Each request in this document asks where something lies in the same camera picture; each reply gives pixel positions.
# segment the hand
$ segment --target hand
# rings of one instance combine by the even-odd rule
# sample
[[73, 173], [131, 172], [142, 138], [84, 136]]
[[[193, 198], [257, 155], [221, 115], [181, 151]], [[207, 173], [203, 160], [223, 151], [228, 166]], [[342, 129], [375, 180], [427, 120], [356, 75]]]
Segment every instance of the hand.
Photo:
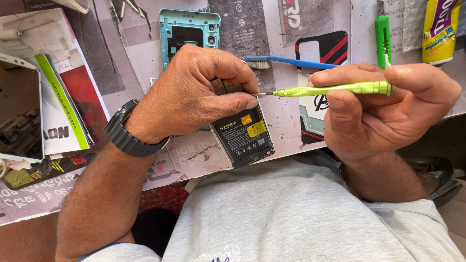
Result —
[[257, 106], [257, 99], [246, 92], [215, 95], [210, 83], [215, 77], [235, 78], [250, 94], [259, 92], [255, 74], [239, 58], [218, 49], [184, 45], [134, 109], [126, 129], [153, 144]]
[[343, 161], [360, 161], [418, 140], [453, 107], [460, 85], [427, 64], [398, 65], [385, 71], [368, 63], [343, 65], [309, 77], [309, 86], [329, 86], [386, 79], [391, 95], [327, 94], [324, 118], [327, 146]]

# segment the yellow tube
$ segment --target yellow tube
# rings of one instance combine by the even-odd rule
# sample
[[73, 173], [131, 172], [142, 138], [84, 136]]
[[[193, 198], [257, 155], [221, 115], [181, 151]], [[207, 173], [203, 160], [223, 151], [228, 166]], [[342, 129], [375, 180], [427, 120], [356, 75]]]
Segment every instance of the yellow tube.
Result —
[[461, 0], [427, 0], [422, 62], [440, 66], [453, 59]]

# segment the screwdriver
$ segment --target screwdriver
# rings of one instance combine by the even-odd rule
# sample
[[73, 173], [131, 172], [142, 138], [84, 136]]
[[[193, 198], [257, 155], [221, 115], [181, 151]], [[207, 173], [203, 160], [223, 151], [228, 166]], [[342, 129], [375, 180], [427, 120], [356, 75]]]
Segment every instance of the screwdriver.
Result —
[[386, 94], [389, 96], [391, 93], [391, 84], [387, 81], [376, 81], [324, 87], [305, 86], [285, 88], [270, 93], [259, 93], [257, 95], [276, 97], [308, 97], [326, 95], [330, 90], [346, 90], [354, 94]]

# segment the fingernail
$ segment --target fingernail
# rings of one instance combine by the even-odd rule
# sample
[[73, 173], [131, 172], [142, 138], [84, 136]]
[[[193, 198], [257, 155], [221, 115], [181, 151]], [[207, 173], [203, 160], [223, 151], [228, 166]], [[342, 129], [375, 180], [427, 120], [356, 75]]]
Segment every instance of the fingernail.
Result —
[[247, 103], [246, 109], [252, 109], [252, 108], [256, 107], [258, 102], [259, 101], [257, 101], [257, 100], [249, 101], [249, 103]]
[[393, 66], [393, 68], [399, 75], [407, 75], [411, 73], [412, 71], [411, 67], [404, 66], [404, 65]]
[[339, 99], [336, 99], [335, 97], [327, 96], [327, 101], [329, 102], [329, 105], [333, 108], [339, 109], [345, 106], [344, 100], [339, 100]]
[[325, 78], [329, 75], [327, 72], [325, 71], [321, 71], [321, 72], [316, 72], [314, 73], [314, 75], [317, 77], [318, 80], [325, 80]]

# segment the black battery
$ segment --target black battery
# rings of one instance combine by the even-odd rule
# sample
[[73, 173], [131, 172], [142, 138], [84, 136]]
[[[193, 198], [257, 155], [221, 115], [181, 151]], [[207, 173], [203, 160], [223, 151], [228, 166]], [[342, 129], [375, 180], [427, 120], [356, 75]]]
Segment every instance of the black battery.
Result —
[[[232, 84], [231, 80], [222, 82]], [[250, 165], [275, 152], [259, 105], [219, 119], [211, 124], [211, 128], [233, 168]]]

